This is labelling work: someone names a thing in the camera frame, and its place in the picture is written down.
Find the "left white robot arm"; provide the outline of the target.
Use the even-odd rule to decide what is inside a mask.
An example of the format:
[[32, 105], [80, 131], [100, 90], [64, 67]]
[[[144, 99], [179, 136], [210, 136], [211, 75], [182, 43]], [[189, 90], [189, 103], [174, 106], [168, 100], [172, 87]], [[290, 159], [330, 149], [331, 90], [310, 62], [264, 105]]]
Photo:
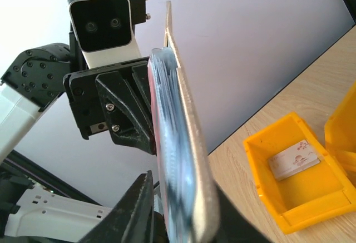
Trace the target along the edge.
[[66, 95], [83, 139], [108, 132], [114, 144], [156, 153], [148, 59], [89, 68], [77, 46], [49, 44], [21, 52], [1, 77], [1, 158]]

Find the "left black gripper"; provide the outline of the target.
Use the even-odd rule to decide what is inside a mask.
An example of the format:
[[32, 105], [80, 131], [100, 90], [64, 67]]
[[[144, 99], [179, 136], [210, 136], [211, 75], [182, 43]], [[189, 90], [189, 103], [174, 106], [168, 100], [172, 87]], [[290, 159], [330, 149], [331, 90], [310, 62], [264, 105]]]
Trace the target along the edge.
[[114, 144], [155, 155], [148, 60], [65, 75], [63, 85], [83, 139], [108, 131]]

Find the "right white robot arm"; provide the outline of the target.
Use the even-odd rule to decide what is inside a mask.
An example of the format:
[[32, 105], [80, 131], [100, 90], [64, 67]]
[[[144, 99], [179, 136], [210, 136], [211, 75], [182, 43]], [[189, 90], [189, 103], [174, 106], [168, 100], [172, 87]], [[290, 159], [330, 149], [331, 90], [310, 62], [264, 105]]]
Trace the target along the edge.
[[1, 191], [1, 235], [68, 242], [267, 242], [219, 188], [219, 203], [197, 223], [168, 181], [160, 182], [164, 214], [154, 210], [152, 173], [141, 174], [113, 208], [52, 194], [30, 180], [9, 178]]

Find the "beige leather card holder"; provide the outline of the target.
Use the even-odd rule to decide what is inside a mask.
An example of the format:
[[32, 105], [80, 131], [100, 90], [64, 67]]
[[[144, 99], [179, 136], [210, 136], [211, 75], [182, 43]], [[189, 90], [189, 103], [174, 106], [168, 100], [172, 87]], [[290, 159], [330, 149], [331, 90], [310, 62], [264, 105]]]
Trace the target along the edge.
[[212, 242], [220, 206], [166, 3], [164, 44], [147, 65], [161, 201], [170, 242]]

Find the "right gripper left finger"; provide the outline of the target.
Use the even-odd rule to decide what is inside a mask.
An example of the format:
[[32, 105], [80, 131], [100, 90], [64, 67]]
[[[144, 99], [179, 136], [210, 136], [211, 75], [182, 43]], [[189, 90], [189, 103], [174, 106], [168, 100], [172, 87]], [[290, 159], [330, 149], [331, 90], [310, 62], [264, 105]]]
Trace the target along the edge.
[[151, 171], [142, 173], [116, 206], [79, 242], [153, 242], [154, 184]]

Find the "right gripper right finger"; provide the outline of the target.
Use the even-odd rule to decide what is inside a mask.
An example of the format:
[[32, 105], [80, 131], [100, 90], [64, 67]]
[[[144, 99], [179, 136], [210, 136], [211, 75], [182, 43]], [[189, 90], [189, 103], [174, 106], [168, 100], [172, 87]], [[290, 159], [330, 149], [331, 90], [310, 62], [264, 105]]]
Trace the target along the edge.
[[217, 243], [270, 243], [253, 224], [251, 224], [228, 199], [216, 183], [220, 203], [220, 227], [215, 235]]

